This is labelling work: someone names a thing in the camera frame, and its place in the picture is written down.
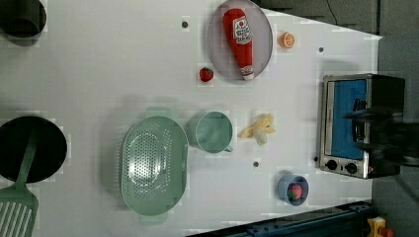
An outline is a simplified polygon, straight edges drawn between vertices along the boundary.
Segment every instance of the white surface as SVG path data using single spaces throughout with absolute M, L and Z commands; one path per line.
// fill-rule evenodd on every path
M 371 198 L 371 181 L 321 172 L 312 158 L 322 76 L 377 71 L 378 38 L 267 12 L 273 31 L 293 32 L 296 46 L 275 44 L 253 81 L 231 84 L 215 71 L 202 84 L 199 69 L 212 68 L 206 21 L 219 3 L 48 1 L 39 47 L 0 40 L 2 121 L 38 111 L 70 143 L 59 174 L 31 185 L 40 200 L 34 236 L 182 236 Z M 269 112 L 277 133 L 263 147 L 234 138 L 222 157 L 191 148 L 181 201 L 163 224 L 143 226 L 124 205 L 118 164 L 124 136 L 149 106 L 168 106 L 180 124 L 200 109 L 225 111 L 238 131 Z M 303 206 L 276 197 L 285 171 L 306 176 Z

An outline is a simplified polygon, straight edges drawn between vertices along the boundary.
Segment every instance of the red fruit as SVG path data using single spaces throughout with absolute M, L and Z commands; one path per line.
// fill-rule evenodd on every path
M 201 81 L 208 82 L 213 78 L 213 72 L 209 68 L 204 67 L 200 70 L 200 78 Z
M 302 187 L 300 185 L 293 185 L 288 190 L 288 195 L 292 199 L 299 199 L 302 195 Z

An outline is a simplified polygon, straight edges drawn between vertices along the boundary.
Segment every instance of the blue bowl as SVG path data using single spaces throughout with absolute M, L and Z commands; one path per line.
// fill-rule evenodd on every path
M 288 195 L 288 189 L 292 185 L 300 185 L 302 187 L 302 194 L 299 199 L 292 199 Z M 308 196 L 308 182 L 303 176 L 297 175 L 284 175 L 278 182 L 278 197 L 291 204 L 291 205 L 301 205 L 305 202 Z

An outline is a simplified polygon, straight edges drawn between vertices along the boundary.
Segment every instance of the black pan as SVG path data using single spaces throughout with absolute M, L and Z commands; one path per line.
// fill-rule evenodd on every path
M 27 183 L 36 183 L 55 174 L 67 154 L 67 142 L 51 121 L 39 117 L 20 117 L 0 127 L 0 175 L 16 181 L 31 130 L 40 128 L 40 139 Z

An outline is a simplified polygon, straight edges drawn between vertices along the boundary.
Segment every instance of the green spatula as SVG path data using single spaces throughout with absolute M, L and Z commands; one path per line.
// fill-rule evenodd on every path
M 30 237 L 38 211 L 38 199 L 26 186 L 38 146 L 38 132 L 31 131 L 16 183 L 0 191 L 0 236 Z

